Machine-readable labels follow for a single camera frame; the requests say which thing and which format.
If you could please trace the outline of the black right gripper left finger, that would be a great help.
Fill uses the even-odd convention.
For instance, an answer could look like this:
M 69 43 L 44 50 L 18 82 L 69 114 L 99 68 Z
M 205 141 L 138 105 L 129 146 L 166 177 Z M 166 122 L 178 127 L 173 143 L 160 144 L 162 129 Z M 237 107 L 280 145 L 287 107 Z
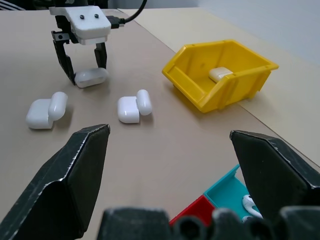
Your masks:
M 98 198 L 110 126 L 74 132 L 35 174 L 0 223 L 2 240 L 82 238 Z

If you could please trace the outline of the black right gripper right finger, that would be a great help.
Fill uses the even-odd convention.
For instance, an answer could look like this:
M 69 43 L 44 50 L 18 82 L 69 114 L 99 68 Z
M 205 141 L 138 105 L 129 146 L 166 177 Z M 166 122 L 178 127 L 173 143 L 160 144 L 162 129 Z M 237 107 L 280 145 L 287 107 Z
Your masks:
M 286 206 L 319 206 L 320 174 L 283 140 L 262 133 L 230 132 L 245 185 L 263 218 Z

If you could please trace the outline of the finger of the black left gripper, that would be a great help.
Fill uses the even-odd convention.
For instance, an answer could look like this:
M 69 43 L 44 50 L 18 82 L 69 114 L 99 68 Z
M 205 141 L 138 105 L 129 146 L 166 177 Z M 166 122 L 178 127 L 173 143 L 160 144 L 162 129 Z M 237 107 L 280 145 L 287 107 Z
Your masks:
M 107 68 L 107 50 L 104 42 L 97 43 L 94 49 L 95 59 L 99 68 Z
M 69 40 L 53 40 L 54 48 L 58 58 L 58 62 L 62 67 L 63 71 L 67 75 L 68 79 L 73 85 L 75 85 L 75 73 L 72 65 L 71 58 L 66 54 L 64 44 L 69 44 Z

